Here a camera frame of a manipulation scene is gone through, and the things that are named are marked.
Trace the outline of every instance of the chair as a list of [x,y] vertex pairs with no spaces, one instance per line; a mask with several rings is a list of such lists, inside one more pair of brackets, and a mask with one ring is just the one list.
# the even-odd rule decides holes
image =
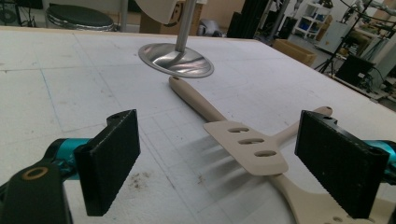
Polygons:
[[128,0],[43,0],[46,24],[66,29],[114,31],[114,21],[102,12],[121,14],[120,30],[126,31]]
[[[152,19],[169,23],[177,0],[135,0]],[[214,71],[212,62],[193,49],[186,48],[192,14],[197,0],[186,0],[176,44],[148,44],[139,50],[147,65],[177,77],[207,77]]]

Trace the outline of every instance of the white table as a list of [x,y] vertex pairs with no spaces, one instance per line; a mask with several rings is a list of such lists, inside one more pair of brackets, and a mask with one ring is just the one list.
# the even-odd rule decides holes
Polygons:
[[[0,183],[53,140],[94,137],[108,116],[135,108],[142,152],[107,214],[87,217],[78,181],[64,183],[75,223],[295,223],[268,178],[249,175],[172,92],[169,76],[140,61],[141,46],[174,36],[3,27],[0,38]],[[396,140],[394,112],[260,42],[191,37],[188,47],[215,72],[187,81],[228,119],[273,134],[301,110],[328,105],[360,139]],[[324,192],[294,146],[282,149],[285,175]],[[378,197],[396,202],[396,189],[383,185]]]

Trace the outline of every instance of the beige plastic spatula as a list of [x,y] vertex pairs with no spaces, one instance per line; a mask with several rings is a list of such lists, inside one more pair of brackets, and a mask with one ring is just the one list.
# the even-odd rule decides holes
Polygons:
[[[279,146],[298,132],[296,122],[288,129],[267,136],[240,123],[227,120],[190,84],[178,77],[169,77],[172,90],[207,121],[204,128],[252,175],[277,175],[288,170]],[[316,112],[329,115],[329,107]]]
[[[179,79],[177,77],[169,78],[170,85],[172,89],[191,107],[193,107],[198,113],[200,113],[205,119],[208,121],[216,121],[216,120],[224,120],[219,122],[214,122],[213,124],[220,122],[231,122],[236,123],[237,129],[249,129],[249,127],[233,122],[226,121],[219,111],[216,110],[213,105],[211,105],[199,92],[197,92],[193,87],[191,87],[188,83]],[[321,107],[316,110],[319,113],[323,113],[329,115],[332,113],[332,110],[329,107]],[[297,134],[299,124],[294,123],[288,129],[280,132],[272,137],[265,136],[260,134],[260,137],[264,136],[265,141],[272,141],[272,145],[265,145],[265,150],[259,149],[259,151],[267,151],[264,154],[267,154],[267,159],[276,159],[277,165],[273,165],[270,161],[264,160],[262,161],[262,165],[256,164],[254,169],[259,169],[261,167],[263,171],[258,171],[258,173],[262,175],[269,175],[273,173],[273,175],[269,175],[272,182],[275,186],[282,192],[288,201],[291,210],[294,214],[294,217],[297,220],[298,224],[388,224],[389,218],[393,212],[395,207],[394,203],[387,202],[385,200],[376,199],[372,213],[369,219],[352,219],[345,211],[338,205],[338,203],[332,198],[330,194],[315,194],[306,192],[296,185],[294,185],[285,175],[279,173],[281,170],[285,170],[288,168],[288,165],[284,161],[283,157],[281,157],[279,153],[279,146],[285,143],[287,140],[292,138],[295,134]],[[232,151],[243,150],[239,145],[231,145]],[[238,161],[244,161],[241,163],[245,169],[251,169],[250,165],[247,163],[248,159],[244,159],[244,154],[235,154],[235,159]]]
[[375,199],[368,219],[353,219],[330,194],[306,192],[285,175],[273,175],[271,180],[285,196],[298,224],[388,224],[395,207],[394,203]]

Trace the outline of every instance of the silver round base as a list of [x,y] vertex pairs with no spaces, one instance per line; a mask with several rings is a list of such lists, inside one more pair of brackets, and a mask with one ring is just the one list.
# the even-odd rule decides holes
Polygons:
[[176,77],[207,77],[213,63],[193,49],[175,51],[175,44],[149,44],[139,50],[139,57],[149,66]]

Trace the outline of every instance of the floor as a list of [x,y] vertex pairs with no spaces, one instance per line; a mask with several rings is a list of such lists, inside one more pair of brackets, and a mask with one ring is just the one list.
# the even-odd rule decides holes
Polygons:
[[[37,27],[45,27],[44,13],[42,10],[32,9],[31,16],[34,18],[35,24]],[[24,19],[27,19],[28,17],[29,17],[28,13],[21,9],[21,19],[24,20]],[[128,20],[127,32],[138,33],[138,31],[139,31],[138,23],[140,23],[140,17],[138,15],[135,15],[135,13],[131,13],[131,15],[128,16],[128,18],[129,18],[129,20]],[[315,44],[317,44],[315,42],[315,40],[312,40],[309,38],[304,39],[297,35],[290,35],[289,41],[317,54],[317,58],[315,59],[314,63],[311,65],[311,67],[316,69],[317,71],[320,70],[322,68],[323,64],[328,59],[331,58],[330,53],[325,52],[320,49],[317,49],[315,47]],[[343,63],[342,60],[335,59],[333,61],[333,67],[335,69],[337,69],[341,66],[342,63]],[[325,73],[326,74],[332,73],[330,66],[328,66]],[[394,102],[392,98],[388,99],[388,98],[384,97],[384,98],[378,100],[378,102],[381,105],[396,112],[396,102]]]
[[[320,50],[318,48],[315,47],[315,44],[317,44],[314,40],[312,39],[304,39],[300,36],[297,35],[290,35],[289,37],[289,41],[300,46],[303,47],[315,54],[317,54],[317,58],[315,59],[314,63],[311,65],[312,68],[316,69],[317,71],[320,70],[322,68],[323,63],[326,62],[326,60],[331,58],[331,54],[328,52],[325,52],[323,50]],[[333,66],[335,69],[339,68],[342,65],[343,61],[339,60],[339,59],[335,59]],[[330,73],[331,72],[331,68],[330,66],[326,69],[325,73]],[[383,97],[381,99],[378,100],[378,102],[395,111],[396,112],[396,101],[394,98],[392,97]]]

